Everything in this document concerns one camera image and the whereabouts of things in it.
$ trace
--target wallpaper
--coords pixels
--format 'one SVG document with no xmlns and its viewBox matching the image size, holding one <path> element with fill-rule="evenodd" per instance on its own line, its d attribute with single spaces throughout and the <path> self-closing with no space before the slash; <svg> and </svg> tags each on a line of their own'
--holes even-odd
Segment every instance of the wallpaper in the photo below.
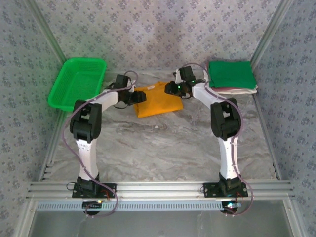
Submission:
<svg viewBox="0 0 316 237">
<path fill-rule="evenodd" d="M 23 1 L 0 10 L 0 236 L 9 237 L 54 127 L 47 97 L 60 65 Z"/>
<path fill-rule="evenodd" d="M 67 58 L 109 70 L 250 60 L 280 0 L 36 0 Z"/>
<path fill-rule="evenodd" d="M 316 236 L 316 2 L 296 0 L 255 69 L 259 99 L 284 179 Z"/>
</svg>

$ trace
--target green plastic basket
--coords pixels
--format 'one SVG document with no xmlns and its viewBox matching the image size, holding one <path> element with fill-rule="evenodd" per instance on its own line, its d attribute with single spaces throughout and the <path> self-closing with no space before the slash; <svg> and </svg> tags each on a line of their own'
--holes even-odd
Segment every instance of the green plastic basket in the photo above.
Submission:
<svg viewBox="0 0 316 237">
<path fill-rule="evenodd" d="M 106 67 L 106 63 L 97 58 L 67 60 L 49 94 L 49 105 L 73 111 L 77 100 L 87 100 L 98 95 Z"/>
</svg>

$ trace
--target gray marble floor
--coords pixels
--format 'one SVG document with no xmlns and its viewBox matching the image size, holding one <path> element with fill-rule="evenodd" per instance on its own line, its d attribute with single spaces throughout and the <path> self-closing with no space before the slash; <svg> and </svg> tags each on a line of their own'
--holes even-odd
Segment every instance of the gray marble floor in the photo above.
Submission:
<svg viewBox="0 0 316 237">
<path fill-rule="evenodd" d="M 106 82 L 116 74 L 107 74 Z M 139 86 L 170 81 L 170 73 L 142 73 Z M 238 163 L 246 179 L 275 178 L 273 162 L 251 95 L 234 96 L 244 116 L 238 140 Z M 102 114 L 97 162 L 102 181 L 218 180 L 220 151 L 210 127 L 209 109 L 196 99 L 181 111 L 138 118 L 133 106 L 109 108 Z M 76 149 L 67 130 L 67 140 Z M 60 140 L 51 180 L 76 180 L 79 163 Z"/>
</svg>

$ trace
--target mounting plate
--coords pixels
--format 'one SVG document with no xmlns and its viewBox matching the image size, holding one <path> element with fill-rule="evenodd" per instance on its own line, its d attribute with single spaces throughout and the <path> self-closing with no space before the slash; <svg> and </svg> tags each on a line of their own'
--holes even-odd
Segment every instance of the mounting plate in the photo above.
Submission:
<svg viewBox="0 0 316 237">
<path fill-rule="evenodd" d="M 109 186 L 111 189 L 114 190 L 114 192 L 116 192 L 117 184 L 115 183 L 103 183 L 103 184 Z M 99 190 L 100 191 L 96 195 L 88 193 L 88 192 L 83 192 L 82 190 L 80 190 L 78 183 L 75 183 L 72 198 L 74 199 L 83 199 L 83 198 L 115 199 L 114 194 L 110 190 L 104 188 L 103 186 L 99 185 Z"/>
<path fill-rule="evenodd" d="M 226 191 L 225 194 L 223 193 L 222 188 L 219 186 L 218 182 L 203 183 L 203 192 L 205 198 L 240 198 L 240 196 L 237 195 L 237 192 L 240 193 L 243 198 L 248 197 L 247 186 L 245 183 L 241 183 L 240 188 Z"/>
</svg>

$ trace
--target folded cloth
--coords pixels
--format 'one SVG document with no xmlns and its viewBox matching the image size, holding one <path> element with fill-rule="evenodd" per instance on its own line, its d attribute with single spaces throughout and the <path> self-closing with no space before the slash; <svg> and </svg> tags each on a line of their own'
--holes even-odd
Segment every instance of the folded cloth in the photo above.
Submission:
<svg viewBox="0 0 316 237">
<path fill-rule="evenodd" d="M 241 94 L 255 94 L 257 93 L 257 88 L 258 86 L 256 85 L 254 89 L 238 88 L 238 87 L 219 87 L 219 88 L 212 87 L 212 90 L 214 90 L 218 94 L 241 95 Z"/>
<path fill-rule="evenodd" d="M 146 94 L 146 101 L 134 105 L 139 118 L 183 109 L 180 97 L 164 92 L 166 84 L 167 82 L 159 81 L 154 85 L 135 88 L 135 91 Z"/>
<path fill-rule="evenodd" d="M 254 89 L 256 80 L 252 74 L 250 62 L 223 62 L 209 63 L 211 81 L 210 87 L 238 87 Z"/>
</svg>

